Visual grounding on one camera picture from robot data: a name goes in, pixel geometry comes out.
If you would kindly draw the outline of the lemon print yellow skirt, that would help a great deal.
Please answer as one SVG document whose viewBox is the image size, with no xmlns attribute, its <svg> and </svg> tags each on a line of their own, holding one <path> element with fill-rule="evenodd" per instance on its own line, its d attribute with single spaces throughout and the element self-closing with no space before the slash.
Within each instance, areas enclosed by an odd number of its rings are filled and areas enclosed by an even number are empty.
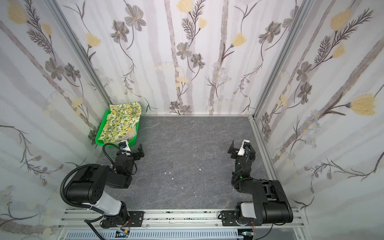
<svg viewBox="0 0 384 240">
<path fill-rule="evenodd" d="M 136 139 L 142 106 L 139 102 L 110 105 L 100 125 L 95 142 L 117 144 Z"/>
</svg>

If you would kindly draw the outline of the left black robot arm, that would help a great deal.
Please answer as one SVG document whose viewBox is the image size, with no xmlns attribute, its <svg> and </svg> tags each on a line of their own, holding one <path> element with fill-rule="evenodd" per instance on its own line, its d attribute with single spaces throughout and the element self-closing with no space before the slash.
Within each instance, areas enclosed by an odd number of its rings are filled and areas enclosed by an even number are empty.
<svg viewBox="0 0 384 240">
<path fill-rule="evenodd" d="M 139 216 L 130 213 L 124 202 L 106 193 L 105 187 L 128 189 L 138 170 L 136 162 L 143 158 L 145 153 L 141 144 L 133 151 L 127 141 L 117 145 L 104 144 L 104 154 L 106 147 L 118 150 L 115 159 L 106 155 L 110 165 L 85 164 L 73 169 L 61 183 L 60 196 L 69 206 L 99 213 L 97 221 L 103 229 L 124 228 L 134 224 Z"/>
</svg>

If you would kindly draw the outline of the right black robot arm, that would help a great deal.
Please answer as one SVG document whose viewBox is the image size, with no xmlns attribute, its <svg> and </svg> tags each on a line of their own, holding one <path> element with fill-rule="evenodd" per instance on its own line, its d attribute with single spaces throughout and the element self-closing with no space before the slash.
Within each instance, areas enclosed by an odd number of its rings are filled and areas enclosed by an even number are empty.
<svg viewBox="0 0 384 240">
<path fill-rule="evenodd" d="M 250 141 L 243 140 L 239 148 L 231 143 L 228 154 L 235 160 L 235 170 L 231 178 L 232 187 L 239 193 L 252 196 L 251 202 L 237 203 L 233 222 L 239 226 L 292 223 L 293 210 L 281 183 L 278 180 L 251 177 L 256 151 Z"/>
</svg>

